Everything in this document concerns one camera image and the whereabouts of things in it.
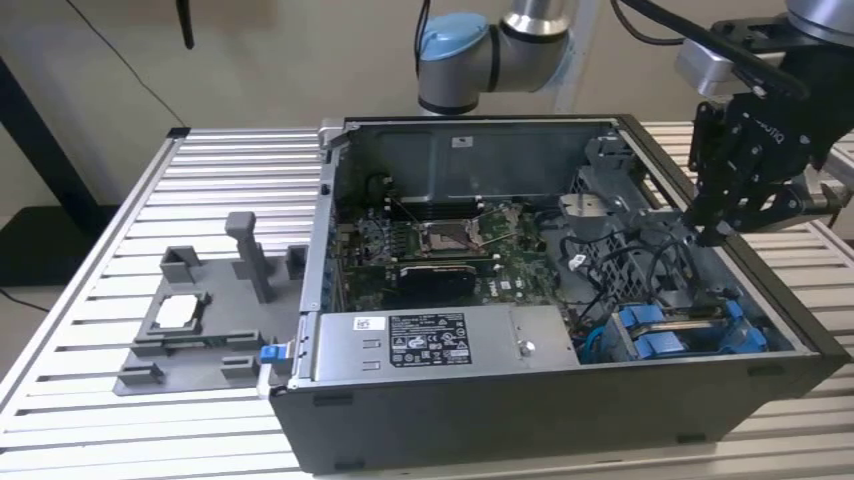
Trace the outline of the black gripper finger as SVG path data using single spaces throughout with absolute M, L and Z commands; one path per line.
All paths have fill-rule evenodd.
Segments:
M 740 233 L 778 231 L 841 210 L 842 186 L 804 173 L 786 183 L 757 187 L 749 193 L 733 214 L 733 227 Z
M 692 150 L 689 168 L 697 174 L 697 194 L 686 213 L 686 223 L 697 230 L 697 244 L 717 246 L 725 238 L 717 226 L 725 217 L 726 196 L 734 180 L 733 168 L 728 161 L 702 149 Z

